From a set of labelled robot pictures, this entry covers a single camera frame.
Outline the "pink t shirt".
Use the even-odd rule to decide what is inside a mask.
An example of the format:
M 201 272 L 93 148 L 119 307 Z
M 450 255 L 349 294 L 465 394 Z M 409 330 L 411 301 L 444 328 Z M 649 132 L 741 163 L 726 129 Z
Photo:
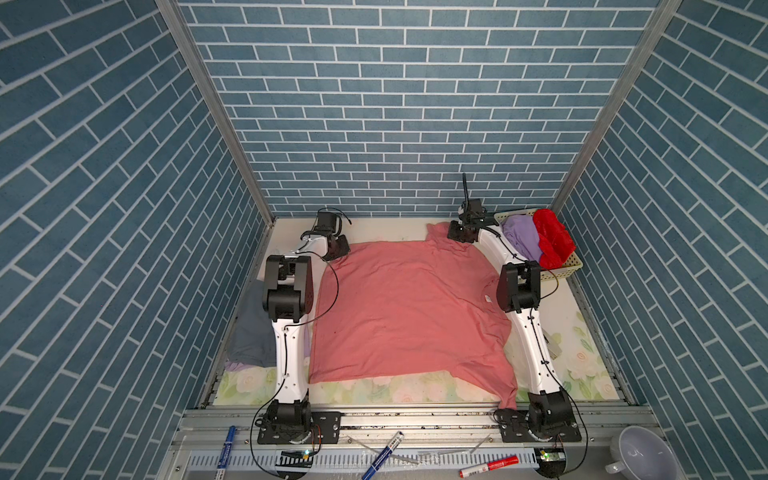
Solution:
M 393 380 L 444 372 L 516 405 L 505 354 L 511 322 L 493 298 L 498 272 L 474 245 L 430 224 L 424 239 L 355 244 L 326 266 L 309 380 Z

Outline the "light green perforated plastic basket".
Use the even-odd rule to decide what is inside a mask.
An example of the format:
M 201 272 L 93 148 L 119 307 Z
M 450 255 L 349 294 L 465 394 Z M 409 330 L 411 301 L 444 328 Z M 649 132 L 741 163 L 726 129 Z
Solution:
M 509 210 L 509 211 L 497 212 L 494 214 L 494 219 L 502 226 L 502 222 L 511 215 L 531 215 L 533 217 L 533 214 L 539 209 L 533 208 L 533 209 Z M 583 264 L 579 259 L 578 255 L 576 254 L 576 249 L 575 249 L 575 251 L 570 255 L 568 260 L 565 262 L 565 264 L 561 268 L 549 270 L 549 269 L 544 269 L 541 266 L 542 279 L 543 280 L 565 279 L 570 275 L 572 275 L 577 270 L 579 270 L 582 266 Z

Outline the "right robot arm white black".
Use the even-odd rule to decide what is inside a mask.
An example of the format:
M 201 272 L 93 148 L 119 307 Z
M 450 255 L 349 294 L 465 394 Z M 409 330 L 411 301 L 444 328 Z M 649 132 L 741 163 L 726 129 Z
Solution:
M 541 266 L 518 253 L 503 234 L 494 215 L 479 199 L 472 199 L 462 181 L 463 202 L 450 222 L 448 238 L 473 243 L 499 268 L 496 303 L 511 321 L 527 356 L 528 407 L 498 409 L 495 421 L 506 443 L 576 443 L 582 440 L 580 413 L 557 375 L 541 326 L 538 308 L 544 298 Z

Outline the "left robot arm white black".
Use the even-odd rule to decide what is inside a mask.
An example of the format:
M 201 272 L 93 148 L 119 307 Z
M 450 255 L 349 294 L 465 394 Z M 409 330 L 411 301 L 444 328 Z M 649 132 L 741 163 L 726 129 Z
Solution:
M 310 404 L 307 362 L 310 326 L 330 312 L 317 296 L 331 262 L 349 254 L 342 233 L 349 217 L 335 207 L 317 211 L 312 227 L 300 236 L 299 247 L 267 257 L 262 306 L 276 340 L 277 387 L 258 426 L 260 444 L 304 443 L 316 433 Z

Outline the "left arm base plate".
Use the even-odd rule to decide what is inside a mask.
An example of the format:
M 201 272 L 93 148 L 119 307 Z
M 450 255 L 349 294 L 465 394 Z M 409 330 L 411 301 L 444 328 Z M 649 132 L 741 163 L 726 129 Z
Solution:
M 309 414 L 268 413 L 258 427 L 259 445 L 288 445 L 292 441 L 308 444 L 312 433 L 319 434 L 316 443 L 337 444 L 342 414 L 339 411 L 312 411 Z

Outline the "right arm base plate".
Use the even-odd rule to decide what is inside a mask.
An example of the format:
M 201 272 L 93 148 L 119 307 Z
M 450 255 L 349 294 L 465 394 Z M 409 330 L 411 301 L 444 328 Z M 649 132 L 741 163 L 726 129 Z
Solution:
M 578 443 L 583 440 L 572 412 L 545 418 L 528 410 L 496 409 L 491 414 L 504 443 Z

